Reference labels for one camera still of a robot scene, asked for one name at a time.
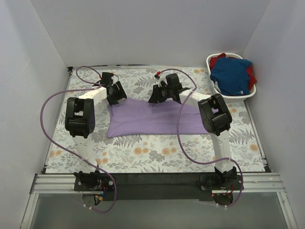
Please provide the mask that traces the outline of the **purple t shirt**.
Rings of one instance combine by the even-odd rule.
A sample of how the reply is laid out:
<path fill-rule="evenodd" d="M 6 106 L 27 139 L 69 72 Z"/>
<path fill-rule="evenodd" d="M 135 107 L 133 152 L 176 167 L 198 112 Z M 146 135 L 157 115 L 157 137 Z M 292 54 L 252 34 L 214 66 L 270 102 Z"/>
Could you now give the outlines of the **purple t shirt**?
<path fill-rule="evenodd" d="M 150 104 L 145 100 L 128 98 L 109 106 L 110 127 L 108 137 L 127 135 L 175 135 L 177 116 L 181 105 L 172 100 Z M 182 135 L 208 134 L 198 107 L 184 105 L 179 133 Z"/>

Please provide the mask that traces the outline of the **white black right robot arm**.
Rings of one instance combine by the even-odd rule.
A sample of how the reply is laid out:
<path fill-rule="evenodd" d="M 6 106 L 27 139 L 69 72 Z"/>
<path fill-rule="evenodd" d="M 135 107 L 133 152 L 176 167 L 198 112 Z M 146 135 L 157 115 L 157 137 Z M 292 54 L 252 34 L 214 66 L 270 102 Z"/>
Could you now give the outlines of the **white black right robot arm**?
<path fill-rule="evenodd" d="M 163 103 L 167 99 L 181 104 L 197 107 L 205 130 L 210 134 L 215 153 L 214 172 L 203 178 L 201 185 L 205 188 L 218 187 L 220 189 L 233 188 L 238 179 L 237 164 L 231 158 L 229 146 L 229 130 L 232 116 L 223 97 L 220 94 L 205 95 L 194 89 L 183 87 L 177 74 L 172 73 L 160 77 L 158 72 L 154 77 L 158 81 L 153 86 L 149 103 Z"/>

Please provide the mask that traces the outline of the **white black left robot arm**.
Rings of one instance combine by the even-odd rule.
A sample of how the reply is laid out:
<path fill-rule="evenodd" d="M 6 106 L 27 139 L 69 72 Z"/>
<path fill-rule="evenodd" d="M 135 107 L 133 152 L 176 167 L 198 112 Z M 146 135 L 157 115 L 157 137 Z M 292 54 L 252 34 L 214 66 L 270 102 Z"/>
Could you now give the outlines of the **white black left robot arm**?
<path fill-rule="evenodd" d="M 113 81 L 117 76 L 103 72 L 100 80 L 93 85 L 93 90 L 79 97 L 67 100 L 65 128 L 72 136 L 77 154 L 97 166 L 93 156 L 92 133 L 95 129 L 95 106 L 104 100 L 110 105 L 118 104 L 127 95 L 120 81 Z M 110 177 L 101 174 L 97 169 L 83 163 L 79 172 L 74 172 L 77 185 L 89 191 L 113 191 L 114 184 Z"/>

